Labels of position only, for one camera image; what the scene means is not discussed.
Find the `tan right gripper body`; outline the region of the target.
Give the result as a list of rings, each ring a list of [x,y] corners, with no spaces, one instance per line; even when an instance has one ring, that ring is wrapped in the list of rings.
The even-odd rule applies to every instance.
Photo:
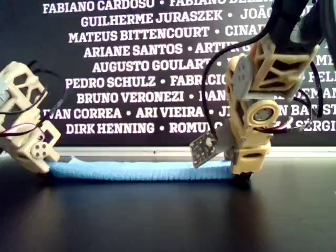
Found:
[[[251,174],[261,170],[265,157],[269,153],[271,143],[254,148],[234,150],[232,160],[233,174]]]

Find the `tan left gripper body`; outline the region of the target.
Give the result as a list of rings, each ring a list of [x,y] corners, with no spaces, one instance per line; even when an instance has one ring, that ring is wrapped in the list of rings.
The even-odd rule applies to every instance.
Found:
[[[39,128],[33,123],[20,123],[5,133],[18,136],[1,137],[1,149],[33,173],[48,173],[48,162],[57,162],[60,158],[54,145],[61,134],[50,121],[44,121]]]

